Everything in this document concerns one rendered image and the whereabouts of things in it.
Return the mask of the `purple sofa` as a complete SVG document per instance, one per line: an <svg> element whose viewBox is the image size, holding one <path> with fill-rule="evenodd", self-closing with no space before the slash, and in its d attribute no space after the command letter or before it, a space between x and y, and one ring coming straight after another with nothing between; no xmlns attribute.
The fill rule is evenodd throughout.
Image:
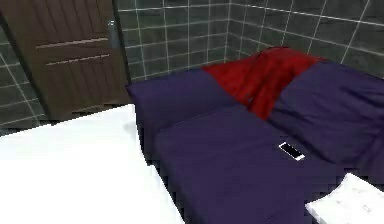
<svg viewBox="0 0 384 224"><path fill-rule="evenodd" d="M133 83L146 160L187 224L316 224L305 205L352 173L384 192L384 80L323 61L264 120L202 69ZM279 148L287 142L305 158Z"/></svg>

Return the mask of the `red cushion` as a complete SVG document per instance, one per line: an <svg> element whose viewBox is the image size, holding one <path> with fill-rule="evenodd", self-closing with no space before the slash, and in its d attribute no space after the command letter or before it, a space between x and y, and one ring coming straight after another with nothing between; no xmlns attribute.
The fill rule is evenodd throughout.
<svg viewBox="0 0 384 224"><path fill-rule="evenodd" d="M266 120L285 87L321 61L321 57L283 46L239 60L206 65L203 70L248 111Z"/></svg>

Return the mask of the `white mobile phone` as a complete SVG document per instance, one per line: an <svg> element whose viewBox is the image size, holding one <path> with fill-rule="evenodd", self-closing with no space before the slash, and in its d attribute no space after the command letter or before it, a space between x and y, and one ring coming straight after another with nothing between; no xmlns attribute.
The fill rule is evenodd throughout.
<svg viewBox="0 0 384 224"><path fill-rule="evenodd" d="M300 161L305 158L305 155L299 152L296 148L288 144L287 142L283 142L279 145L279 148L291 156L296 161Z"/></svg>

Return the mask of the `brown wooden room door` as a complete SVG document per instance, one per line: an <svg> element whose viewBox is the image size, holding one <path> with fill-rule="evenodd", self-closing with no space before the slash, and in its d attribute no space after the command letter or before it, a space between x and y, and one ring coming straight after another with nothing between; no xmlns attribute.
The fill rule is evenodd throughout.
<svg viewBox="0 0 384 224"><path fill-rule="evenodd" d="M0 16L51 120L130 102L116 0L0 0Z"/></svg>

